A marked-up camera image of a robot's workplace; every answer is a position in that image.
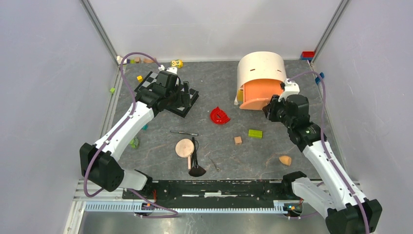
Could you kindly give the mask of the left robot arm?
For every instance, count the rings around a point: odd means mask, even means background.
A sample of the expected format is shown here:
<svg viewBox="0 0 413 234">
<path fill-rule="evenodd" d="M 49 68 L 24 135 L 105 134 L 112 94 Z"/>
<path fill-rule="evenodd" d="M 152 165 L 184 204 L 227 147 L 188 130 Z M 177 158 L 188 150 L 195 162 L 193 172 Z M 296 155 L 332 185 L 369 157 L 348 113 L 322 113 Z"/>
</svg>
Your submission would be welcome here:
<svg viewBox="0 0 413 234">
<path fill-rule="evenodd" d="M 138 132 L 158 113 L 167 109 L 190 109 L 197 92 L 181 81 L 178 69 L 170 67 L 159 73 L 150 72 L 138 85 L 133 103 L 123 117 L 94 144 L 84 143 L 79 150 L 81 172 L 85 180 L 112 192 L 117 188 L 134 189 L 140 198 L 152 195 L 148 176 L 137 170 L 126 170 L 119 160 Z"/>
</svg>

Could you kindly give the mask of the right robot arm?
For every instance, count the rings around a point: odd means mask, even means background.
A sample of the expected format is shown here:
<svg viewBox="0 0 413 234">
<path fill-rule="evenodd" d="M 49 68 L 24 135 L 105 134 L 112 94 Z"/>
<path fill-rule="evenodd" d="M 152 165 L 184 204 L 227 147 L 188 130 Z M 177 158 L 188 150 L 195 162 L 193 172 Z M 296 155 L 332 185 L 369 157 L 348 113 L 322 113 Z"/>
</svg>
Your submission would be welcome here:
<svg viewBox="0 0 413 234">
<path fill-rule="evenodd" d="M 323 128 L 310 121 L 309 101 L 291 81 L 281 84 L 281 95 L 273 95 L 263 108 L 271 122 L 287 128 L 290 140 L 311 162 L 327 188 L 316 186 L 301 171 L 283 176 L 281 192 L 296 196 L 313 207 L 325 220 L 331 234 L 371 234 L 382 213 L 378 200 L 369 200 L 346 174 L 334 155 Z"/>
</svg>

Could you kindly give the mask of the round drawer organizer box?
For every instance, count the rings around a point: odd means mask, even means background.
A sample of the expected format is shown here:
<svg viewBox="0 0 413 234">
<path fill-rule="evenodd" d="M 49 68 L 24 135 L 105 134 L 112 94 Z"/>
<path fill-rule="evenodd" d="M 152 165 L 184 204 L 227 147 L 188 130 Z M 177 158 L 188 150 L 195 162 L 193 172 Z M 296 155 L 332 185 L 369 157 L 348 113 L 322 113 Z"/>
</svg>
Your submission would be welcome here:
<svg viewBox="0 0 413 234">
<path fill-rule="evenodd" d="M 283 92 L 287 78 L 283 58 L 274 52 L 257 51 L 244 57 L 237 66 L 234 104 L 244 110 L 261 111 L 273 95 Z"/>
</svg>

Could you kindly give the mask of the round pink powder compact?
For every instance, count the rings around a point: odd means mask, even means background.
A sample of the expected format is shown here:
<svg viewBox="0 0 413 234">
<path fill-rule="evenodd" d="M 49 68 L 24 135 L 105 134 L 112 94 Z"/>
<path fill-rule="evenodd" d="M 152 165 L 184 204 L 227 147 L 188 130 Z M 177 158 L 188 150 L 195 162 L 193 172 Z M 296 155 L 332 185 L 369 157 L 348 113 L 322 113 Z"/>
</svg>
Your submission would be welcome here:
<svg viewBox="0 0 413 234">
<path fill-rule="evenodd" d="M 194 143 L 190 139 L 182 139 L 175 145 L 176 154 L 182 158 L 191 157 L 194 150 Z"/>
</svg>

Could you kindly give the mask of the black makeup brush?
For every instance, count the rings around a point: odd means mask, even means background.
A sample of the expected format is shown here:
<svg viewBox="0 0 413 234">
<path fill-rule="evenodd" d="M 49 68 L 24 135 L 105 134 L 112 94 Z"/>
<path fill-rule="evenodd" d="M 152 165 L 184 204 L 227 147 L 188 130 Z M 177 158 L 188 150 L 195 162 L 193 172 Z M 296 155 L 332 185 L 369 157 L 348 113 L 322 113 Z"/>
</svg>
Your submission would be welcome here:
<svg viewBox="0 0 413 234">
<path fill-rule="evenodd" d="M 197 160 L 197 140 L 192 137 L 192 143 L 194 144 L 194 152 L 192 153 L 192 163 L 191 163 L 191 168 L 188 172 L 188 174 L 192 177 L 201 177 L 206 173 L 206 170 L 199 166 L 198 160 Z"/>
</svg>

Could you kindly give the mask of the red plastic arch toy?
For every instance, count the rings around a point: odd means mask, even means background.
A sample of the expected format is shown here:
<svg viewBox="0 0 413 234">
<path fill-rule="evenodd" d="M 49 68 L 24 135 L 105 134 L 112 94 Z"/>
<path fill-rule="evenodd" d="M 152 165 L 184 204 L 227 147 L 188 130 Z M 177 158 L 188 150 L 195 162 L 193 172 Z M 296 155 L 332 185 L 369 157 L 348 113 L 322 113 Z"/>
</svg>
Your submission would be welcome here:
<svg viewBox="0 0 413 234">
<path fill-rule="evenodd" d="M 214 108 L 210 113 L 210 119 L 215 124 L 226 124 L 230 121 L 230 117 L 219 107 Z"/>
</svg>

